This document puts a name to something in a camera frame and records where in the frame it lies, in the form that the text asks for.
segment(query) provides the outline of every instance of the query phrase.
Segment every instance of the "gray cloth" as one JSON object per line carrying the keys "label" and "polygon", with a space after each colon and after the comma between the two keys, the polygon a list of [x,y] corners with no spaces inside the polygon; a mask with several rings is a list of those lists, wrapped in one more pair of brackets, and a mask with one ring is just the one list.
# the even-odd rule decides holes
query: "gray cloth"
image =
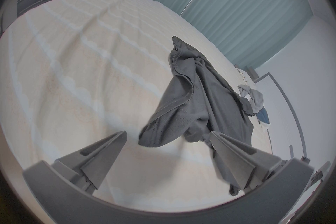
{"label": "gray cloth", "polygon": [[258,113],[264,107],[264,98],[261,92],[251,89],[250,86],[247,85],[239,85],[238,89],[242,97],[248,94],[250,95],[250,104],[254,114]]}
{"label": "gray cloth", "polygon": [[[203,54],[176,36],[172,39],[169,61],[173,78],[141,131],[139,145],[159,147],[184,135],[188,142],[203,140],[213,149],[211,131],[251,145],[253,125],[248,115],[253,111],[249,101],[229,86]],[[232,174],[222,160],[216,158],[215,162],[223,178],[232,183]]]}

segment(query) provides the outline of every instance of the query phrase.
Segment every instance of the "bed sheet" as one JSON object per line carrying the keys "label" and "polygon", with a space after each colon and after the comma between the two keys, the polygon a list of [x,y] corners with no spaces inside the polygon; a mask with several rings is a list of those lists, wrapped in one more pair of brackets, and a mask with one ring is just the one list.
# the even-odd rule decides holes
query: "bed sheet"
{"label": "bed sheet", "polygon": [[[198,30],[151,0],[53,0],[20,16],[0,39],[0,120],[25,169],[126,130],[128,141],[94,196],[157,212],[190,211],[229,195],[209,148],[182,137],[137,144],[172,74],[176,35],[202,52],[238,91],[242,76]],[[271,152],[250,117],[252,145]]]}

